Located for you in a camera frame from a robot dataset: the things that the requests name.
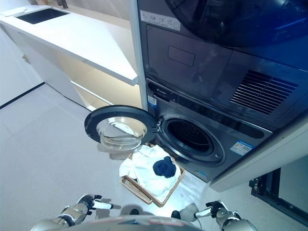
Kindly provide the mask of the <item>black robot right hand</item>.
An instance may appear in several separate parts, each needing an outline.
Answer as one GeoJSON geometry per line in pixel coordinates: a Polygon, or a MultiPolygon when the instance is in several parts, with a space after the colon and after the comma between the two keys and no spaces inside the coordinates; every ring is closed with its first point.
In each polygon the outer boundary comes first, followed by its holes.
{"type": "Polygon", "coordinates": [[[222,201],[218,200],[218,201],[208,202],[205,204],[204,210],[194,213],[193,216],[195,218],[202,218],[202,217],[208,217],[208,216],[211,216],[212,218],[216,218],[217,212],[220,210],[228,211],[227,207],[222,201]]]}

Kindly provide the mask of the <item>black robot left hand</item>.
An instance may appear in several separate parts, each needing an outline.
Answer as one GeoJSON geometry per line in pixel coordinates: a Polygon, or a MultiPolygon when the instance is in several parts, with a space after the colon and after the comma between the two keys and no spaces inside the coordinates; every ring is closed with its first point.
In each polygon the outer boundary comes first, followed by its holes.
{"type": "Polygon", "coordinates": [[[85,194],[80,197],[77,204],[84,204],[87,207],[88,216],[92,214],[92,210],[111,210],[119,208],[117,205],[114,205],[112,203],[103,202],[103,196],[99,194],[85,194]]]}

